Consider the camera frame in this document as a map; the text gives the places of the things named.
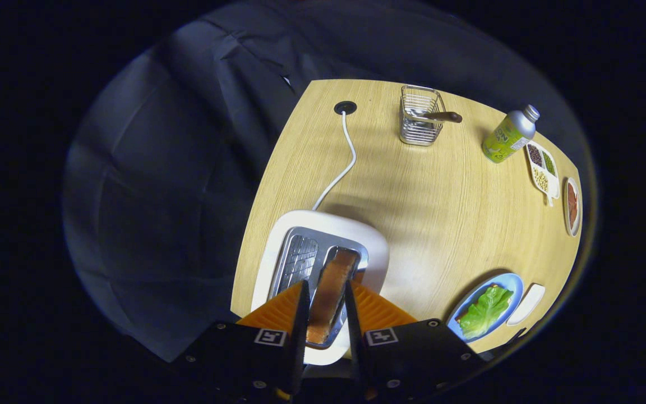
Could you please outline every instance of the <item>dark fabric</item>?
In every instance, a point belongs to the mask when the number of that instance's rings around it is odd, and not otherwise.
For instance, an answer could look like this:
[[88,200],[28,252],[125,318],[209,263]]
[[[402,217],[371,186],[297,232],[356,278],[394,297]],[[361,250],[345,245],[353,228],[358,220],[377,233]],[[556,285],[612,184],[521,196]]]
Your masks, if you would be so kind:
[[103,314],[171,361],[228,310],[267,159],[311,80],[426,85],[501,111],[527,103],[580,170],[572,110],[532,66],[416,2],[242,2],[132,61],[83,118],[64,178],[64,227]]

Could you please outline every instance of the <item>bottle cap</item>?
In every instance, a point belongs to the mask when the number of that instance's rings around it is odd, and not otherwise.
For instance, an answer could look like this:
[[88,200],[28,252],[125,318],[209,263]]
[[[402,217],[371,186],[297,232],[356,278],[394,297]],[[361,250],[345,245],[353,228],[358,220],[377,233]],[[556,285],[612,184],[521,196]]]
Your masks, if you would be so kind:
[[533,122],[533,123],[535,123],[535,121],[540,118],[540,113],[532,105],[528,105],[527,107],[525,107],[525,110],[523,111],[523,115],[525,115],[525,118],[527,118],[528,120],[530,120],[530,122]]

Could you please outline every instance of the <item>blue plate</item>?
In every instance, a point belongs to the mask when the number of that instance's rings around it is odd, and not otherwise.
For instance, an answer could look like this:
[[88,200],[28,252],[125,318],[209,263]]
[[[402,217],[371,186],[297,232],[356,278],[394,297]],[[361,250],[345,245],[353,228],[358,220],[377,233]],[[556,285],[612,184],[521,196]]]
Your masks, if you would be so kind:
[[[488,287],[492,286],[493,283],[497,284],[500,287],[504,287],[508,291],[513,292],[513,296],[511,297],[512,300],[510,301],[510,307],[508,307],[507,310],[505,310],[505,312],[500,315],[500,318],[496,322],[494,322],[494,324],[490,327],[490,329],[487,330],[486,333],[484,333],[480,337],[466,339],[462,335],[460,324],[458,324],[455,319],[457,319],[462,312],[467,310],[467,308],[470,307],[471,304],[475,304],[475,302],[477,302],[477,299],[479,299],[480,296],[482,296],[482,294],[485,293]],[[453,330],[455,335],[457,335],[461,340],[464,340],[464,342],[466,343],[477,341],[480,338],[485,338],[486,335],[493,332],[495,328],[500,327],[500,325],[502,325],[505,320],[507,320],[507,318],[513,314],[513,311],[518,308],[520,301],[523,299],[524,293],[525,290],[523,289],[523,280],[519,276],[517,276],[517,274],[505,273],[499,274],[499,276],[494,276],[487,281],[479,284],[479,286],[470,291],[470,293],[462,299],[462,301],[455,307],[455,310],[453,310],[451,317],[448,319],[448,328]]]

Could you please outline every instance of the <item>oval plate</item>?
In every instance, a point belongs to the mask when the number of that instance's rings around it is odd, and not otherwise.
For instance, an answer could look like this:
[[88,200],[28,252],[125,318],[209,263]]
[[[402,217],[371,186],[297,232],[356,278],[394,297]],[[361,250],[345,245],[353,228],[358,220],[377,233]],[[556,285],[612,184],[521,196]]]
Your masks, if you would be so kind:
[[[575,218],[575,223],[573,223],[572,227],[570,227],[570,208],[569,208],[569,201],[567,200],[568,183],[572,185],[572,190],[575,192],[575,195],[577,195],[577,217]],[[564,198],[565,228],[567,229],[567,234],[574,237],[577,235],[577,233],[580,230],[580,222],[582,220],[582,197],[580,196],[580,189],[577,187],[577,182],[575,182],[574,178],[572,177],[566,178],[565,183],[563,184],[563,187],[565,190],[565,198]]]
[[[494,324],[490,327],[490,329],[487,330],[486,333],[484,333],[480,337],[466,339],[462,335],[462,328],[460,328],[460,324],[458,324],[455,319],[457,319],[458,315],[461,314],[462,311],[466,310],[469,305],[477,302],[477,299],[480,299],[480,296],[482,296],[482,294],[485,293],[488,287],[492,286],[493,283],[497,284],[500,287],[504,287],[508,291],[513,292],[513,296],[511,297],[510,301],[510,307],[508,307],[507,310],[505,310],[505,312],[500,315],[499,319],[494,322]],[[523,280],[522,278],[517,276],[517,274],[505,273],[499,274],[499,276],[494,276],[487,281],[479,284],[479,286],[475,287],[475,289],[470,291],[470,293],[467,294],[462,299],[462,301],[460,301],[460,303],[455,307],[455,310],[453,310],[453,314],[451,314],[448,318],[448,328],[450,328],[452,332],[455,333],[455,335],[457,335],[461,340],[464,340],[464,342],[466,343],[477,341],[480,338],[485,338],[488,334],[494,332],[495,328],[500,327],[507,320],[507,318],[510,317],[511,314],[513,314],[513,311],[518,308],[520,301],[523,299],[524,293],[525,289],[523,287]]]

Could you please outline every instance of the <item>green bottle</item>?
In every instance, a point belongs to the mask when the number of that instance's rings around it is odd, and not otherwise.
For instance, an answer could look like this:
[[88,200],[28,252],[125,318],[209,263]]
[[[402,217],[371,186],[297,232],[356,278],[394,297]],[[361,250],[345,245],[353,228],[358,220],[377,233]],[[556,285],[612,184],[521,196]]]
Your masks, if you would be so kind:
[[523,111],[508,113],[500,125],[485,138],[482,153],[493,163],[500,163],[522,149],[535,136],[535,121],[540,113],[532,105]]

